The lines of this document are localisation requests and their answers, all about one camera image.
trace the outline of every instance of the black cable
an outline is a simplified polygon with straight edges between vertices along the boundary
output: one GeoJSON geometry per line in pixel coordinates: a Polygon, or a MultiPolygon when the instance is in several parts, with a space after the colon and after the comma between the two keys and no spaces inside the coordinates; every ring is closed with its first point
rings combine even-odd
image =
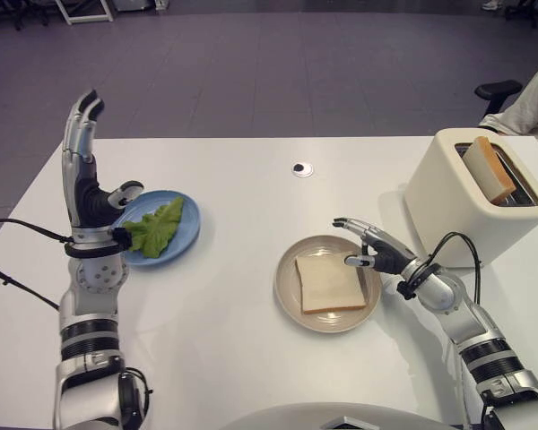
{"type": "Polygon", "coordinates": [[[132,374],[143,383],[143,419],[145,419],[147,411],[150,410],[150,394],[153,393],[153,390],[149,389],[145,375],[141,370],[135,367],[126,367],[126,373],[132,374]]]}
{"type": "Polygon", "coordinates": [[[410,280],[414,280],[417,273],[423,269],[424,267],[430,266],[430,264],[433,262],[433,260],[436,258],[437,254],[440,252],[442,247],[453,237],[460,237],[463,239],[466,246],[468,246],[468,249],[470,250],[471,254],[473,255],[473,261],[474,261],[474,303],[477,305],[481,302],[481,261],[478,257],[478,252],[476,251],[476,246],[474,246],[474,242],[471,240],[470,237],[463,233],[458,233],[456,231],[450,231],[446,233],[442,239],[440,239],[440,242],[438,242],[437,247],[434,248],[434,251],[432,254],[429,254],[429,259],[424,262],[421,266],[419,266],[410,277],[410,280]]]}
{"type": "MultiPolygon", "coordinates": [[[[21,226],[24,226],[26,228],[34,230],[34,231],[40,233],[41,235],[44,235],[44,236],[49,237],[51,239],[57,240],[57,241],[59,241],[61,243],[73,242],[74,241],[70,236],[61,236],[61,235],[58,235],[57,233],[54,233],[54,232],[52,232],[50,230],[46,230],[45,228],[35,226],[34,224],[30,224],[29,222],[21,221],[19,219],[0,218],[0,223],[5,223],[5,222],[12,222],[13,224],[19,224],[21,226]]],[[[33,296],[35,296],[35,297],[39,298],[40,300],[42,300],[47,305],[50,305],[54,309],[58,310],[58,305],[56,303],[52,302],[48,298],[45,298],[44,296],[37,293],[33,289],[26,287],[25,285],[18,282],[16,279],[10,278],[9,276],[3,274],[1,271],[0,271],[0,279],[3,281],[4,285],[12,284],[15,287],[17,287],[17,288],[19,288],[19,289],[21,289],[23,291],[26,291],[27,293],[32,294],[33,296]]]]}

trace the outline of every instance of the lettuce leaf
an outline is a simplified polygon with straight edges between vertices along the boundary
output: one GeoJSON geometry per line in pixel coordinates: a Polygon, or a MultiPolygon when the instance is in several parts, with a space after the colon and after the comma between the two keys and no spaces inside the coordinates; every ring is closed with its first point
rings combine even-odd
{"type": "Polygon", "coordinates": [[[122,227],[132,234],[133,244],[129,250],[139,250],[144,257],[158,258],[176,234],[182,210],[183,197],[178,196],[154,213],[146,213],[139,222],[125,221],[122,227]]]}

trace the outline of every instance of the white toaster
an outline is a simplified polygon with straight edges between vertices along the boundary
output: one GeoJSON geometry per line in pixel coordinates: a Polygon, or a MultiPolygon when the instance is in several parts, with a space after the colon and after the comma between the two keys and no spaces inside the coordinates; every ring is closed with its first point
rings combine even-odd
{"type": "MultiPolygon", "coordinates": [[[[427,253],[449,231],[469,236],[482,264],[492,262],[538,224],[538,183],[496,133],[481,128],[439,131],[404,191],[404,200],[427,253]],[[478,136],[492,143],[516,190],[500,205],[489,202],[463,163],[478,136]]],[[[454,237],[438,253],[447,267],[473,267],[466,245],[454,237]]]]}

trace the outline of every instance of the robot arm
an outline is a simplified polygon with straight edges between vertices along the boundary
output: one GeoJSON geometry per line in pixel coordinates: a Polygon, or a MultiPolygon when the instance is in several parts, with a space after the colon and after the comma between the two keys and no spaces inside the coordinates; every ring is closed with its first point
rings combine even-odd
{"type": "Polygon", "coordinates": [[[366,222],[339,218],[333,225],[350,230],[362,241],[363,255],[349,256],[345,264],[402,275],[397,291],[406,300],[418,297],[437,316],[476,381],[482,401],[493,407],[493,428],[538,429],[537,379],[522,366],[488,313],[468,297],[458,277],[437,264],[427,265],[394,237],[366,222]],[[377,254],[368,255],[369,245],[377,254]]]}
{"type": "MultiPolygon", "coordinates": [[[[128,181],[112,193],[100,189],[91,147],[103,101],[95,91],[73,106],[62,144],[65,203],[74,241],[70,288],[60,302],[62,361],[56,368],[54,428],[136,430],[147,408],[126,368],[117,336],[117,293],[127,279],[122,251],[131,237],[112,223],[143,190],[128,181]]],[[[145,387],[146,405],[149,390],[145,387]]]]}

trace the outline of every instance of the white bread slice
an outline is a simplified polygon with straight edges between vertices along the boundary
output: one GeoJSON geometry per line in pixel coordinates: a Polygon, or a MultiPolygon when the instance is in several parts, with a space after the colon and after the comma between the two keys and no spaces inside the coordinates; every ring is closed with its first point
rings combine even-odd
{"type": "Polygon", "coordinates": [[[359,276],[344,259],[352,253],[297,257],[303,314],[346,311],[365,307],[359,276]]]}
{"type": "Polygon", "coordinates": [[[474,139],[464,153],[463,161],[489,202],[501,203],[516,190],[488,138],[479,136],[474,139]]]}

